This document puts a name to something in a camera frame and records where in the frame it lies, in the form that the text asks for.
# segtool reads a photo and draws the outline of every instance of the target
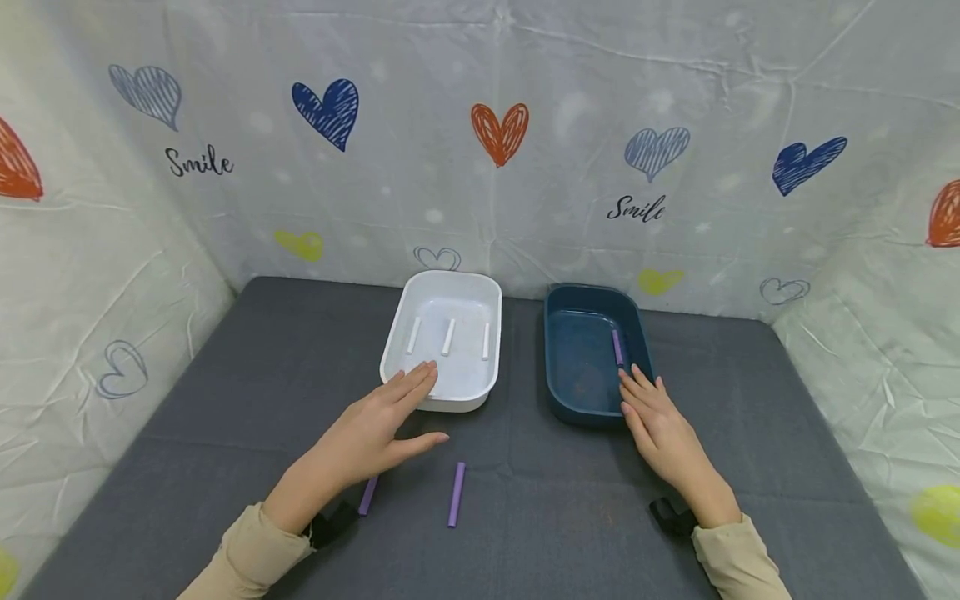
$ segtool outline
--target person's left hand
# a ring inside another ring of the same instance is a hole
[[[397,429],[437,383],[437,363],[420,363],[350,404],[306,454],[283,475],[263,503],[280,529],[298,534],[326,503],[349,486],[396,467],[437,444],[445,433],[397,440]]]

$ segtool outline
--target white plastic tray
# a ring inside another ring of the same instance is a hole
[[[380,359],[386,382],[435,360],[439,377],[420,410],[465,413],[477,409],[500,368],[503,292],[487,276],[424,271],[410,277]]]

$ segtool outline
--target orange heart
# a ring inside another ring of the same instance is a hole
[[[934,248],[960,246],[960,180],[945,185],[933,201],[928,235],[926,243]]]
[[[477,139],[483,144],[484,150],[499,169],[507,164],[507,161],[520,149],[520,142],[523,141],[523,136],[527,133],[527,125],[530,124],[530,110],[524,104],[513,105],[503,116],[503,127],[501,127],[490,107],[473,105],[470,121],[473,122],[473,131],[477,134]]]
[[[40,202],[43,184],[30,153],[10,125],[0,119],[0,196]]]

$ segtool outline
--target gray mat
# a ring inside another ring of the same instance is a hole
[[[253,281],[24,596],[170,600],[243,508],[380,383],[400,291]],[[273,599],[716,598],[689,541],[647,504],[666,486],[624,432],[557,421],[541,303],[504,299],[500,376],[466,415],[404,433],[451,441],[384,474],[371,514]],[[647,312],[658,369],[780,565],[794,598],[923,598],[773,331]],[[446,528],[457,461],[460,524]],[[359,490],[351,490],[355,499]]]

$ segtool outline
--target forearm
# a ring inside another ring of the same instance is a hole
[[[715,529],[697,527],[693,546],[723,600],[790,600],[780,570],[748,516]]]
[[[298,535],[342,490],[322,463],[303,455],[283,473],[263,502],[263,513],[281,531]]]
[[[250,506],[178,600],[257,600],[312,551],[306,537],[281,531],[260,504]]]
[[[724,600],[789,600],[780,571],[767,555],[750,518],[730,484],[712,470],[696,487],[683,490],[700,526],[693,545],[710,582]]]
[[[715,529],[742,520],[743,514],[733,489],[712,468],[709,474],[697,478],[695,484],[679,491],[704,529]]]

